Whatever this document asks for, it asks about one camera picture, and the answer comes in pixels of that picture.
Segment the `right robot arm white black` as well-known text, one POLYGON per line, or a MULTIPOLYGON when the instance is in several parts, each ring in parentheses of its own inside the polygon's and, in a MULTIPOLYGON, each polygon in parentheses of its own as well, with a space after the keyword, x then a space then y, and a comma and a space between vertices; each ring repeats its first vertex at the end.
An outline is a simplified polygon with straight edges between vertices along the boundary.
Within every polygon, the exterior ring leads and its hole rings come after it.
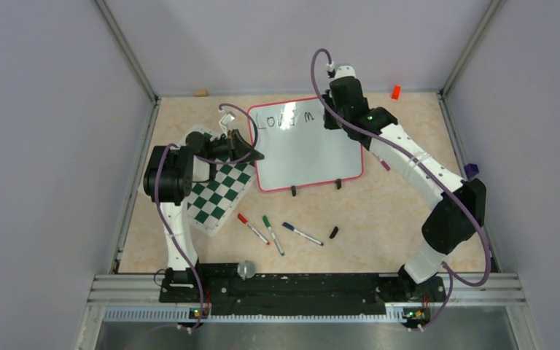
POLYGON ((405 132, 391 112, 370 107, 356 77, 333 79, 321 99, 326 128, 343 129, 398 171, 432 210, 421 227, 421 245, 399 271, 400 294, 418 300, 450 253, 475 233, 483 233, 486 186, 449 171, 405 132))

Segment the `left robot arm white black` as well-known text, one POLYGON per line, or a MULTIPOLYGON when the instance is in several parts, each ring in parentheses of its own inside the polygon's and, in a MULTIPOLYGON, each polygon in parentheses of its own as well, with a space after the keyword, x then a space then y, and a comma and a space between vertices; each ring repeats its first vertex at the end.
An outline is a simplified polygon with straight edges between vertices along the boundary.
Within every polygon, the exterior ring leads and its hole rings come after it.
POLYGON ((199 263, 190 228, 214 236, 254 181, 263 153, 236 129, 219 136, 190 132, 182 145, 155 146, 142 179, 143 191, 156 205, 168 248, 167 276, 187 301, 204 293, 193 268, 199 263))

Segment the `black marker cap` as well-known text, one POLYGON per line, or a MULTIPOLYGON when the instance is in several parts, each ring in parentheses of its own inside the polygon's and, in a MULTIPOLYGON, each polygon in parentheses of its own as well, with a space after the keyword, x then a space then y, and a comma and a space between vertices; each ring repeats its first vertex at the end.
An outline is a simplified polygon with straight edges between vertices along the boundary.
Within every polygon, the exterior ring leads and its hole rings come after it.
POLYGON ((337 236, 338 231, 339 231, 339 227, 338 227, 338 226, 335 226, 335 227, 332 229, 331 234, 329 235, 329 239, 334 239, 334 237, 337 236))

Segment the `pink framed whiteboard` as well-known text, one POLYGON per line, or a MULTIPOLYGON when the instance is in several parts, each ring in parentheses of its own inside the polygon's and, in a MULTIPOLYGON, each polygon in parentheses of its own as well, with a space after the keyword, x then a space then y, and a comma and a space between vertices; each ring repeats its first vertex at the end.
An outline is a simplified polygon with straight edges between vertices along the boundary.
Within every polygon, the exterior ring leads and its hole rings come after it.
POLYGON ((318 98, 259 104, 248 109, 257 131, 255 162, 263 192, 356 179, 363 174, 363 150, 343 129, 324 127, 324 107, 318 98))

